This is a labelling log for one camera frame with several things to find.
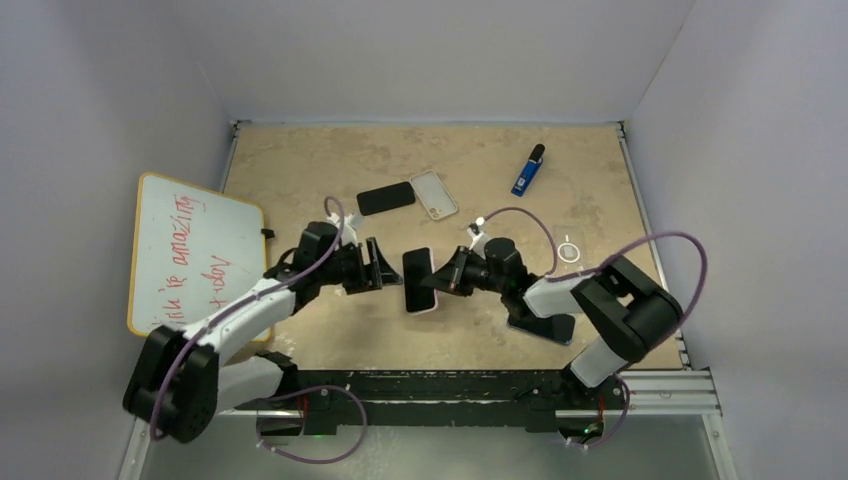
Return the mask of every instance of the whiteboard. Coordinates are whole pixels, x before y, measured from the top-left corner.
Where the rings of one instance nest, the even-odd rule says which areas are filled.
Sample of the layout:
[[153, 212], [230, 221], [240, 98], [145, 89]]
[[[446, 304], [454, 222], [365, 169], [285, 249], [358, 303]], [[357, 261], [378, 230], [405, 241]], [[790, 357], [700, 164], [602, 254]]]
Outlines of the whiteboard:
[[[266, 270], [258, 205], [155, 173], [138, 181], [127, 326], [202, 320], [253, 287]], [[270, 330], [256, 340], [266, 340]]]

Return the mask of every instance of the white wall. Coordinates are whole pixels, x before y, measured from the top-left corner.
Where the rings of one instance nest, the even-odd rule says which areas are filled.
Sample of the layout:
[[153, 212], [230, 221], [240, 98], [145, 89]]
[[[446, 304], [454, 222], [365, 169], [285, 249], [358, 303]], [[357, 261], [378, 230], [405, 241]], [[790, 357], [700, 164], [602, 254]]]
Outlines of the white wall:
[[629, 130], [743, 478], [848, 478], [846, 45], [842, 0], [699, 0]]
[[175, 0], [224, 108], [276, 121], [628, 118], [694, 0]]
[[161, 1], [0, 2], [0, 478], [115, 478], [136, 182], [217, 186], [227, 117]]

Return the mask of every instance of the phone case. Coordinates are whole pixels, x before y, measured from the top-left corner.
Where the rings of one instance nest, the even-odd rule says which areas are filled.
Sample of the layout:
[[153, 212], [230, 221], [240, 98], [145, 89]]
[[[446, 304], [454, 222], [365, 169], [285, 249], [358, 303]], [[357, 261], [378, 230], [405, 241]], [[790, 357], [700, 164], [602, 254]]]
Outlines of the phone case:
[[456, 202], [436, 172], [428, 170], [420, 173], [409, 179], [409, 183], [421, 199], [427, 215], [430, 215], [433, 220], [441, 220], [459, 211]]

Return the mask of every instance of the whiteboard frame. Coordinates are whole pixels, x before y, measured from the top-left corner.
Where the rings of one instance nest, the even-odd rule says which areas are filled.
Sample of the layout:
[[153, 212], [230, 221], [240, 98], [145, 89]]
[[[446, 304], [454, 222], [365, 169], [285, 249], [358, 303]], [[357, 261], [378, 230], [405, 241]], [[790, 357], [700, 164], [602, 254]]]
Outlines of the whiteboard frame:
[[[162, 175], [161, 173], [145, 172], [145, 173], [141, 174], [141, 176], [138, 177], [138, 189], [137, 189], [136, 201], [135, 201], [135, 230], [133, 231], [133, 256], [132, 256], [132, 267], [130, 269], [130, 296], [129, 296], [129, 301], [127, 302], [127, 328], [129, 328], [130, 332], [132, 332], [133, 335], [137, 335], [139, 337], [147, 337], [147, 335], [148, 335], [147, 333], [140, 332], [140, 331], [136, 330], [135, 326], [133, 326], [133, 323], [132, 323], [133, 301], [134, 301], [134, 297], [135, 297], [135, 272], [136, 272], [136, 264], [138, 263], [138, 233], [139, 233], [139, 227], [141, 225], [141, 194], [142, 194], [142, 187], [144, 186], [144, 179], [147, 178], [147, 177], [158, 177], [158, 178], [161, 178], [163, 180], [168, 180], [170, 182], [179, 183], [181, 185], [185, 185], [186, 187], [196, 188], [198, 190], [202, 190], [204, 192], [211, 193], [213, 195], [218, 195], [218, 196], [221, 196], [221, 197], [228, 198], [230, 200], [234, 200], [234, 201], [239, 202], [239, 203], [243, 203], [243, 204], [246, 204], [246, 205], [256, 207], [256, 209], [259, 210], [259, 221], [260, 221], [262, 227], [263, 228], [265, 227], [265, 212], [262, 211], [262, 207], [260, 207], [257, 203], [250, 202], [250, 201], [247, 201], [247, 200], [243, 200], [241, 198], [236, 198], [236, 197], [233, 197], [233, 196], [230, 196], [230, 195], [226, 195], [226, 194], [221, 193], [221, 192], [216, 192], [215, 190], [211, 190], [211, 189], [208, 189], [206, 187], [201, 187], [199, 185], [193, 185], [191, 183], [184, 182], [182, 180], [178, 180], [176, 178], [169, 177], [167, 175]], [[263, 237], [260, 237], [260, 238], [261, 238], [261, 242], [262, 242], [262, 258], [263, 258], [263, 262], [264, 262], [264, 269], [267, 270], [268, 269], [268, 249], [267, 249], [267, 246], [265, 244], [265, 239]], [[268, 329], [268, 335], [265, 338], [263, 338], [261, 340], [254, 340], [254, 341], [256, 341], [256, 342], [267, 341], [272, 336], [272, 329], [273, 329], [273, 327], [270, 327]]]

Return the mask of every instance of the red handwriting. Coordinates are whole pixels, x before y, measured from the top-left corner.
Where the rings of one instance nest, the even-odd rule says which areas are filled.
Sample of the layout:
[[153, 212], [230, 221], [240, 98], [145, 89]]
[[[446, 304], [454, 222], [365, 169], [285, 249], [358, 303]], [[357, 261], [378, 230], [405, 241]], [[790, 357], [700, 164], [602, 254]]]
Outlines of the red handwriting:
[[212, 300], [209, 303], [215, 304], [215, 308], [217, 309], [228, 303], [227, 300], [219, 299], [218, 294], [227, 286], [227, 271], [225, 267], [231, 266], [232, 262], [224, 260], [217, 255], [212, 255], [212, 260], [214, 262], [209, 265], [209, 271], [202, 272], [201, 275], [203, 275], [203, 278], [212, 281], [212, 290], [215, 293], [212, 294]]
[[217, 310], [230, 302], [228, 302], [227, 300], [219, 300], [217, 297], [213, 296], [212, 300], [210, 300], [209, 303], [214, 303], [215, 309]]
[[185, 318], [179, 298], [176, 300], [167, 300], [167, 302], [168, 303], [166, 305], [162, 305], [163, 310], [170, 310], [165, 312], [166, 317], [170, 319]]
[[177, 278], [176, 275], [171, 275], [170, 277], [165, 279], [165, 286], [160, 288], [159, 291], [164, 292], [166, 288], [182, 287], [185, 281], [185, 278]]
[[188, 248], [188, 237], [191, 235], [191, 220], [196, 205], [203, 207], [206, 211], [206, 203], [200, 200], [186, 197], [185, 195], [177, 197], [174, 194], [174, 208], [177, 210], [177, 215], [171, 215], [171, 226], [174, 231], [171, 233], [171, 252], [174, 256], [171, 257], [177, 265], [188, 266], [188, 257], [191, 251]]

